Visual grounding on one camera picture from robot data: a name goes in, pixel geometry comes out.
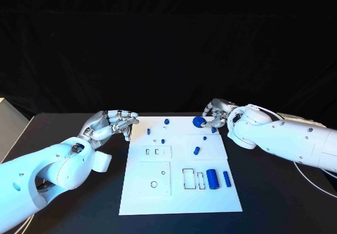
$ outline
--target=black table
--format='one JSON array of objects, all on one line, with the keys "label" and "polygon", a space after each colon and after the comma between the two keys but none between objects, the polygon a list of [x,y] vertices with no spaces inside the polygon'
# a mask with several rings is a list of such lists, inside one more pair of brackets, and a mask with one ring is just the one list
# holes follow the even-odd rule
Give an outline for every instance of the black table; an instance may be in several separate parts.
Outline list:
[{"label": "black table", "polygon": [[[196,116],[201,113],[146,113]],[[5,161],[77,136],[91,114],[39,114]],[[100,151],[113,155],[108,172],[91,175],[35,215],[26,233],[336,233],[337,199],[307,182],[293,162],[260,148],[241,148],[221,129],[244,212],[120,216],[129,142],[114,135]],[[336,191],[320,169],[301,165],[307,177]]]}]

